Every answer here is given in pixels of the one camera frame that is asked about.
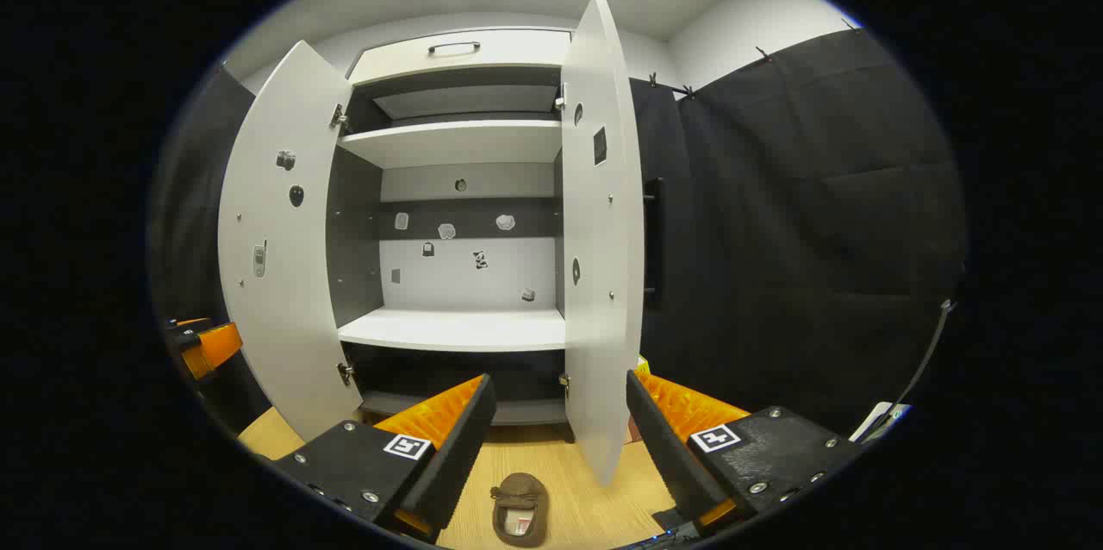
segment door hinge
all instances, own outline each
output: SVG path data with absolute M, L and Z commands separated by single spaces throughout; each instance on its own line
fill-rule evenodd
M 555 98 L 556 110 L 563 110 L 567 107 L 567 83 L 561 83 L 559 85 L 559 96 Z
M 333 109 L 333 117 L 330 118 L 330 127 L 336 127 L 341 125 L 345 131 L 352 131 L 352 126 L 349 123 L 349 115 L 344 114 L 341 105 L 338 104 Z
M 340 362 L 338 363 L 338 374 L 341 376 L 341 380 L 344 382 L 345 388 L 349 388 L 349 386 L 351 386 L 349 384 L 349 378 L 351 378 L 353 374 L 352 367 L 346 366 L 343 362 Z

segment white cabinet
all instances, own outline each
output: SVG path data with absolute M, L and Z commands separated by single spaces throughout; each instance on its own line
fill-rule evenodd
M 293 154 L 291 169 L 276 164 L 279 152 Z M 373 208 L 350 193 L 350 164 L 375 173 Z M 331 165 L 341 172 L 331 176 Z M 641 184 L 628 72 L 606 0 L 590 0 L 574 33 L 400 41 L 363 52 L 347 77 L 299 42 L 243 122 L 222 194 L 222 283 L 245 358 L 311 440 L 362 405 L 361 370 L 346 385 L 338 369 L 351 365 L 350 349 L 462 353 L 468 362 L 559 354 L 566 400 L 556 375 L 550 405 L 500 396 L 495 421 L 559 409 L 608 484 L 640 346 Z M 366 219 L 343 215 L 353 202 Z M 351 228 L 364 235 L 344 237 Z M 371 259 L 358 263 L 364 247 Z M 382 306 L 339 323 L 341 285 L 365 278 L 382 290 Z M 347 314 L 347 299 L 340 302 Z M 387 411 L 411 397 L 363 392 L 364 405 Z

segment white shelf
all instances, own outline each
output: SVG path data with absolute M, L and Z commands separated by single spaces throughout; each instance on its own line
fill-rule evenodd
M 353 133 L 339 144 L 379 169 L 437 164 L 550 164 L 563 141 L 560 122 L 482 119 L 395 127 Z
M 561 351 L 559 311 L 401 311 L 379 308 L 338 331 L 342 342 L 410 351 Z

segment drawer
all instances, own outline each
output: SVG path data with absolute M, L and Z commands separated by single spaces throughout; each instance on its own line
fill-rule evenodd
M 568 31 L 494 29 L 431 35 L 364 51 L 349 82 L 360 85 L 461 67 L 559 67 L 568 45 Z

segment small square sticker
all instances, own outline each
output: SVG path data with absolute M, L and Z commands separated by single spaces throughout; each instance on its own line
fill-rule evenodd
M 697 446 L 705 453 L 713 453 L 726 446 L 731 446 L 739 441 L 739 436 L 726 425 L 717 425 L 703 432 L 689 433 L 689 438 L 696 441 Z
M 387 446 L 383 447 L 383 451 L 399 457 L 420 460 L 426 449 L 429 449 L 429 441 L 398 433 L 394 440 L 387 443 Z

